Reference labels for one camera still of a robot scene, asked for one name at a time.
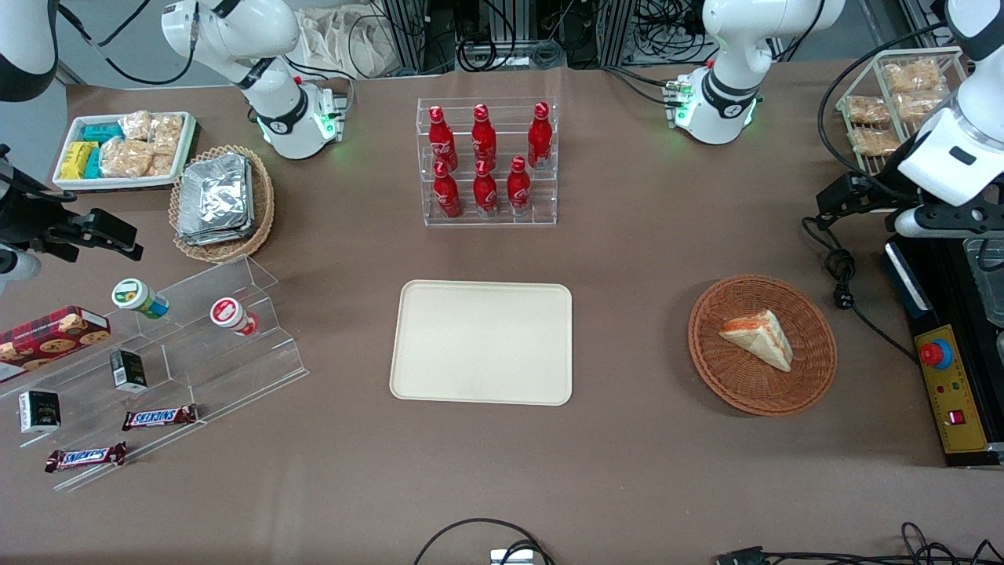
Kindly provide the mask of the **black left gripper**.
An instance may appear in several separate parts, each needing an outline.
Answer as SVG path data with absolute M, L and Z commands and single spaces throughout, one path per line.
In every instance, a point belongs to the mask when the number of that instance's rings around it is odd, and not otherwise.
M 840 219 L 899 210 L 899 197 L 863 174 L 846 173 L 817 193 L 815 228 L 829 230 Z

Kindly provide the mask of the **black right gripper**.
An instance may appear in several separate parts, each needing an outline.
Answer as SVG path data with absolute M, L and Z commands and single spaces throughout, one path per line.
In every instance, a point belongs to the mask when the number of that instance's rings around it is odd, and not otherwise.
M 79 247 L 91 247 L 82 216 L 64 207 L 78 199 L 67 191 L 50 191 L 10 163 L 10 147 L 1 147 L 1 239 L 7 246 L 50 254 L 62 261 L 78 260 Z M 137 229 L 104 209 L 90 209 L 87 230 L 104 240 L 103 248 L 140 261 L 144 247 L 136 243 Z

